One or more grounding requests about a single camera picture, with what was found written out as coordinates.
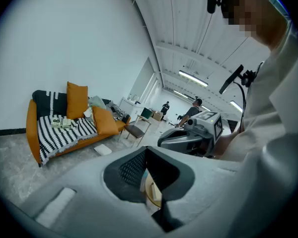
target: gray floor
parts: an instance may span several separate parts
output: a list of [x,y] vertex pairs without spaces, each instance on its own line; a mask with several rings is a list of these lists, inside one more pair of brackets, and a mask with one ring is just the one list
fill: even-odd
[[[139,146],[157,145],[160,135],[172,128],[166,122],[158,122],[153,118],[149,119],[152,125]],[[143,131],[148,123],[138,121],[137,126]],[[40,188],[48,180],[51,180],[65,170],[79,164],[82,161],[92,158],[101,158],[94,150],[94,147],[104,144],[113,153],[130,148],[134,138],[123,132],[120,141],[119,135],[105,138],[92,145],[75,150],[73,152],[51,159],[45,166],[39,168],[33,158],[25,134],[0,136],[0,194],[9,199],[15,205],[20,205],[32,192]]]

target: book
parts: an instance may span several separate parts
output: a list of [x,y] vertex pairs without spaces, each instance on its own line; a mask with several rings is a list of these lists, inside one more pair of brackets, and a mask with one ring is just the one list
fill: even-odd
[[52,117],[51,127],[60,129],[71,129],[72,120],[67,118]]

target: ceiling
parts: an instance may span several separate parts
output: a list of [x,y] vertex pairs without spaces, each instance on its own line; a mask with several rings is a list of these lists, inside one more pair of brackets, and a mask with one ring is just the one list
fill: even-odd
[[[238,28],[228,26],[220,8],[207,13],[207,0],[135,0],[144,18],[157,56],[163,87],[192,98],[199,96],[206,108],[223,118],[239,120],[242,94],[232,84],[221,95],[219,89],[241,64],[256,70],[269,50]],[[203,87],[178,74],[179,70],[208,83]]]

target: fluorescent light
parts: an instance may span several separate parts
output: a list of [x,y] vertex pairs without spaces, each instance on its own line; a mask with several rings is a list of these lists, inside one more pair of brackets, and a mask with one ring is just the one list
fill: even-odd
[[187,96],[185,96],[184,94],[182,94],[182,93],[179,93],[179,92],[177,92],[177,91],[175,91],[175,90],[173,90],[175,93],[177,93],[177,94],[180,94],[181,96],[183,96],[184,98],[188,98]]
[[243,112],[243,109],[235,102],[235,101],[231,101],[230,102],[234,107],[236,107],[241,113]]
[[211,110],[209,110],[208,108],[206,108],[206,107],[204,107],[204,106],[202,106],[202,108],[206,109],[207,111],[211,111]]
[[200,80],[200,79],[198,79],[198,78],[196,78],[196,77],[194,77],[194,76],[192,76],[190,74],[187,74],[184,71],[181,71],[180,70],[179,71],[179,74],[182,75],[182,76],[185,76],[185,77],[187,77],[187,78],[189,78],[189,79],[191,79],[191,80],[193,80],[193,81],[195,81],[195,82],[197,82],[197,83],[199,83],[199,84],[201,84],[203,86],[208,86],[208,84],[206,82],[203,82],[202,80]]

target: black baseboard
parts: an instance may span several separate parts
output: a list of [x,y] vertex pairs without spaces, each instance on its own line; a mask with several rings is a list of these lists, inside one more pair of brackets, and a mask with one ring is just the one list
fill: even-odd
[[1,129],[0,130],[0,136],[23,134],[23,133],[25,133],[25,128],[21,128],[21,129]]

